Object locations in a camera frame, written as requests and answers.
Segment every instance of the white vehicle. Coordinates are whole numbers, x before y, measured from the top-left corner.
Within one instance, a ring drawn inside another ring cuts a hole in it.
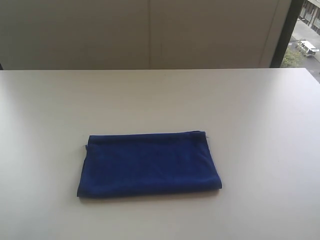
[[[295,47],[306,57],[314,56],[317,52],[320,52],[319,49],[306,40],[298,41]]]

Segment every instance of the blue towel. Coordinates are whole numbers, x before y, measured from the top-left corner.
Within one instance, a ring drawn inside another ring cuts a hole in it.
[[[206,133],[93,135],[77,196],[111,198],[222,188]]]

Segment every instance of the road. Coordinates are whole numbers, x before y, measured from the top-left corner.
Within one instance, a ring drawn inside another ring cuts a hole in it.
[[[297,51],[295,48],[297,40],[294,37],[291,37],[289,45],[290,48],[294,51]],[[320,83],[320,62],[313,56],[303,57],[300,68],[306,68],[309,73]]]

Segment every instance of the tree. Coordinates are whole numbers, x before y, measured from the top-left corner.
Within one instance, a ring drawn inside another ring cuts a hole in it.
[[[299,51],[287,47],[281,63],[281,68],[298,68],[303,58],[304,57]]]

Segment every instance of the microfiber cloth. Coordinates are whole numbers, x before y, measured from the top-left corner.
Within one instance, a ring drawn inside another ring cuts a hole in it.
[[[222,188],[206,133],[91,135],[80,198],[210,191]]]

